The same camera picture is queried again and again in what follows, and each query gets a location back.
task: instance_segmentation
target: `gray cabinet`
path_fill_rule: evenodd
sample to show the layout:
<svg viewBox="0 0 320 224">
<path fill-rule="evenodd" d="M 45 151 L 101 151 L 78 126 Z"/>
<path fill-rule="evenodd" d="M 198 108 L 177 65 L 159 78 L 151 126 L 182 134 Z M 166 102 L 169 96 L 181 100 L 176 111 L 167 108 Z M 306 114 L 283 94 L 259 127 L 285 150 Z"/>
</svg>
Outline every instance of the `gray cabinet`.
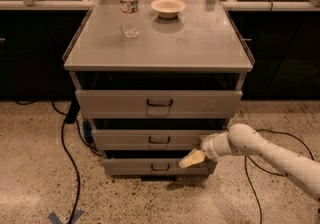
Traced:
<svg viewBox="0 0 320 224">
<path fill-rule="evenodd" d="M 179 161 L 200 135 L 226 128 L 252 64 L 219 2 L 210 11 L 206 0 L 183 0 L 178 18 L 162 20 L 151 1 L 140 0 L 132 40 L 120 33 L 118 0 L 101 0 L 65 68 L 108 175 L 209 175 L 212 161 Z"/>
</svg>

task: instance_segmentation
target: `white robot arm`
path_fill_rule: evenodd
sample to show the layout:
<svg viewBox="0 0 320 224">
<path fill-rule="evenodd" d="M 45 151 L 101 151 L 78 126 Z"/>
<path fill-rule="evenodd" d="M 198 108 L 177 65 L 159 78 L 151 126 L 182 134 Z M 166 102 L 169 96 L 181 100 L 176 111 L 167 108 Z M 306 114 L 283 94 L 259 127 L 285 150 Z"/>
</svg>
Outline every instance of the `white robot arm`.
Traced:
<svg viewBox="0 0 320 224">
<path fill-rule="evenodd" d="M 186 168 L 205 158 L 217 161 L 224 155 L 259 155 L 320 202 L 320 163 L 265 140 L 245 124 L 233 125 L 229 132 L 205 136 L 200 150 L 194 149 L 179 164 Z"/>
</svg>

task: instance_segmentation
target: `open drawer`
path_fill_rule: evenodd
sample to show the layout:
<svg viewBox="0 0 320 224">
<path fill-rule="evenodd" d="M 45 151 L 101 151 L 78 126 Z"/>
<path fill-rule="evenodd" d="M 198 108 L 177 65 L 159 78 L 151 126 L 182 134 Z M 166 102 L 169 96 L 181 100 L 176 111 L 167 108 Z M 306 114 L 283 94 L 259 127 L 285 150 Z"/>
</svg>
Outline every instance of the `open drawer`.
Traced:
<svg viewBox="0 0 320 224">
<path fill-rule="evenodd" d="M 224 128 L 223 119 L 91 119 L 99 150 L 192 150 L 199 136 Z"/>
<path fill-rule="evenodd" d="M 77 90 L 89 118 L 231 118 L 241 91 Z"/>
<path fill-rule="evenodd" d="M 189 168 L 181 168 L 179 161 L 189 151 L 105 151 L 103 160 L 108 175 L 166 176 L 209 175 L 216 163 L 206 161 Z"/>
<path fill-rule="evenodd" d="M 236 90 L 239 73 L 80 71 L 83 90 Z"/>
</svg>

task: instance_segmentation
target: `black cable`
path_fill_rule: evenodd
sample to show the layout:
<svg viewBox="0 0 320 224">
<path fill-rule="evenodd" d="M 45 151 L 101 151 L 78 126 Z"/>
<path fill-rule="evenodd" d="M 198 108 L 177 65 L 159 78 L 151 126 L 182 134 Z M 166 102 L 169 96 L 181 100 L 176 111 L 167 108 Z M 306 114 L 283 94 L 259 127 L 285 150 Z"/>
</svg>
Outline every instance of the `black cable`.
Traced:
<svg viewBox="0 0 320 224">
<path fill-rule="evenodd" d="M 53 109 L 54 109 L 56 112 L 58 112 L 59 114 L 64 115 L 64 116 L 67 115 L 66 113 L 63 113 L 62 111 L 60 111 L 59 109 L 57 109 L 57 107 L 54 105 L 54 101 L 53 101 L 53 100 L 51 101 L 51 105 L 52 105 Z"/>
<path fill-rule="evenodd" d="M 77 176 L 77 194 L 76 194 L 76 198 L 75 198 L 75 201 L 74 201 L 74 205 L 73 205 L 73 208 L 72 208 L 72 212 L 70 214 L 70 218 L 68 220 L 68 224 L 71 224 L 72 223 L 72 219 L 74 217 L 74 213 L 76 211 L 76 208 L 77 208 L 77 204 L 78 204 L 78 201 L 79 201 L 79 196 L 80 196 L 80 184 L 81 184 L 81 181 L 80 181 L 80 174 L 79 174 L 79 171 L 78 171 L 78 167 L 76 165 L 76 163 L 74 162 L 71 154 L 69 153 L 68 149 L 66 148 L 66 145 L 64 143 L 64 127 L 65 127 L 65 122 L 63 122 L 62 124 L 62 127 L 61 127 L 61 144 L 63 146 L 63 149 L 64 151 L 66 152 L 66 154 L 68 155 L 72 165 L 73 165 L 73 168 L 76 172 L 76 176 Z"/>
<path fill-rule="evenodd" d="M 252 185 L 251 179 L 250 179 L 249 174 L 248 174 L 247 156 L 244 157 L 244 170 L 246 171 L 246 176 L 247 176 L 248 182 L 249 182 L 249 184 L 250 184 L 250 186 L 251 186 L 251 189 L 252 189 L 252 191 L 253 191 L 253 194 L 254 194 L 254 196 L 255 196 L 255 198 L 256 198 L 256 201 L 257 201 L 257 203 L 258 203 L 259 215 L 260 215 L 260 217 L 259 217 L 259 218 L 260 218 L 259 223 L 262 224 L 262 209 L 261 209 L 261 205 L 260 205 L 260 201 L 259 201 L 259 199 L 258 199 L 257 193 L 256 193 L 256 191 L 255 191 L 255 189 L 254 189 L 254 187 L 253 187 L 253 185 Z"/>
<path fill-rule="evenodd" d="M 67 115 L 66 113 L 63 113 L 62 111 L 60 111 L 60 110 L 58 110 L 58 109 L 56 108 L 56 106 L 54 105 L 54 101 L 51 101 L 51 105 L 52 105 L 53 109 L 54 109 L 56 112 L 58 112 L 59 114 L 64 115 L 64 116 Z M 85 141 L 85 139 L 82 137 L 81 132 L 80 132 L 80 124 L 79 124 L 78 119 L 76 119 L 76 123 L 77 123 L 77 128 L 78 128 L 78 134 L 79 134 L 79 137 L 80 137 L 82 143 L 83 143 L 86 147 L 88 147 L 93 154 L 95 154 L 95 155 L 97 155 L 97 156 L 102 156 L 102 154 L 99 154 L 99 153 L 96 152 L 96 150 L 97 150 L 96 147 L 93 147 L 93 146 L 89 145 L 89 144 Z"/>
<path fill-rule="evenodd" d="M 269 174 L 271 174 L 271 175 L 283 177 L 283 175 L 280 174 L 280 173 L 270 172 L 270 171 L 262 168 L 262 167 L 261 167 L 260 165 L 258 165 L 255 161 L 253 161 L 253 159 L 252 159 L 250 156 L 247 156 L 247 157 L 248 157 L 249 160 L 250 160 L 255 166 L 257 166 L 260 170 L 262 170 L 262 171 L 264 171 L 264 172 L 266 172 L 266 173 L 269 173 Z"/>
<path fill-rule="evenodd" d="M 272 131 L 272 130 L 268 130 L 268 129 L 259 129 L 259 130 L 257 130 L 257 132 L 271 132 L 271 133 L 276 133 L 276 134 L 288 135 L 288 136 L 296 139 L 297 141 L 299 141 L 303 146 L 305 146 L 305 148 L 308 150 L 308 152 L 310 154 L 311 159 L 314 160 L 313 154 L 312 154 L 311 150 L 309 149 L 309 147 L 301 139 L 299 139 L 297 136 L 295 136 L 295 135 L 293 135 L 291 133 L 288 133 L 288 132 L 277 132 L 277 131 Z"/>
<path fill-rule="evenodd" d="M 82 137 L 81 132 L 80 132 L 80 124 L 79 124 L 78 119 L 76 119 L 76 123 L 77 123 L 77 127 L 78 127 L 79 137 L 80 137 L 82 143 L 83 143 L 86 147 L 88 147 L 93 154 L 95 154 L 95 155 L 97 155 L 97 156 L 102 156 L 102 154 L 99 154 L 99 153 L 96 152 L 96 150 L 98 150 L 96 147 L 93 147 L 93 146 L 91 146 L 90 144 L 88 144 L 88 143 L 85 141 L 85 139 Z"/>
</svg>

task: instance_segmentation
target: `bowl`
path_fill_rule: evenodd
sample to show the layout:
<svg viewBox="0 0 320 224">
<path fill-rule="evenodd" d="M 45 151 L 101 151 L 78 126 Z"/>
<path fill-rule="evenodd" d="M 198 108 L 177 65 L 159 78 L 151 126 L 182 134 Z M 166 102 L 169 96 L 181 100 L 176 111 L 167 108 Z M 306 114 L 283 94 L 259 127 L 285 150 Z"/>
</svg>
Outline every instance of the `bowl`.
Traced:
<svg viewBox="0 0 320 224">
<path fill-rule="evenodd" d="M 185 7 L 185 2 L 181 0 L 154 0 L 151 3 L 151 8 L 164 19 L 175 18 Z"/>
</svg>

